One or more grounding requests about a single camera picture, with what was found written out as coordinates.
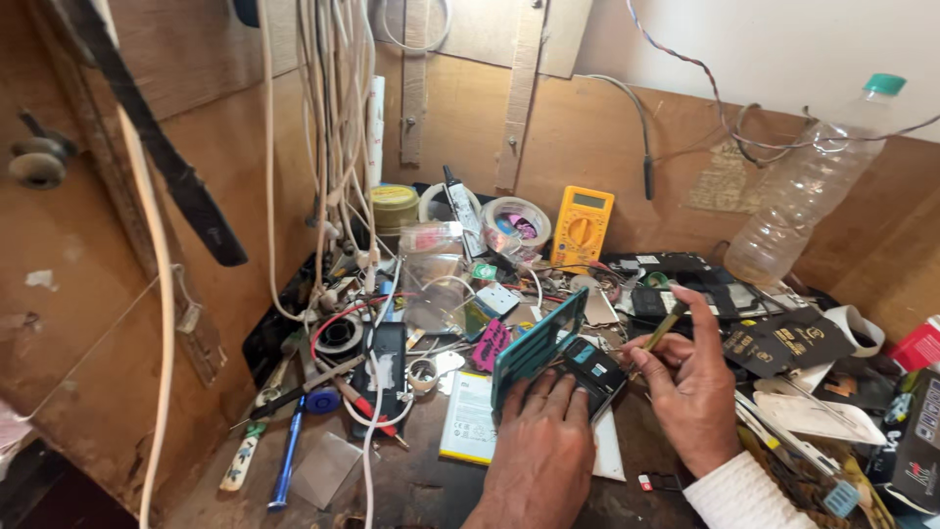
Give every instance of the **left hand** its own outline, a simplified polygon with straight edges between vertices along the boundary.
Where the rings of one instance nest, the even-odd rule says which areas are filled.
[[[556,379],[554,369],[546,371],[528,398],[527,380],[510,390],[483,497],[464,529],[567,529],[574,523],[590,490],[594,435],[588,393],[574,388],[572,375]]]

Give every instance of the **hand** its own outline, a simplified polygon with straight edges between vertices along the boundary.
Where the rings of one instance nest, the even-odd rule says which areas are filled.
[[[572,375],[555,383],[557,377],[554,369],[546,371],[525,402],[527,380],[509,391],[483,497],[464,529],[567,529],[574,523],[588,498],[594,435],[588,393],[574,390]]]
[[[652,409],[669,442],[689,471],[701,478],[741,453],[734,375],[725,365],[718,322],[702,294],[680,286],[673,286],[672,293],[689,304],[696,339],[669,333],[654,347],[653,353],[678,370],[675,376],[640,348],[649,335],[632,339],[621,350],[629,352],[650,384]]]

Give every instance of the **black strap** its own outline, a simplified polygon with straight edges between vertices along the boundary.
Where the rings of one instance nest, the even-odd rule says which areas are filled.
[[[141,142],[150,152],[153,164],[164,175],[170,195],[189,225],[220,265],[247,263],[248,256],[242,243],[205,184],[196,176],[196,169],[186,163],[153,117],[91,0],[76,0],[66,5],[75,31],[95,57],[111,85],[111,91],[127,112]]]

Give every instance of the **green sticker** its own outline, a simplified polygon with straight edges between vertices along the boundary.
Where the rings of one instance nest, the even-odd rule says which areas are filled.
[[[496,267],[492,264],[478,263],[473,267],[470,275],[478,280],[493,281],[496,279]]]

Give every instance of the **teal bottle cap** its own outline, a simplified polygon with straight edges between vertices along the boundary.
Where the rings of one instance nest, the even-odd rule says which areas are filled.
[[[907,83],[907,79],[903,77],[890,73],[876,73],[865,84],[865,89],[887,95],[898,95],[901,88],[904,88],[904,83]]]

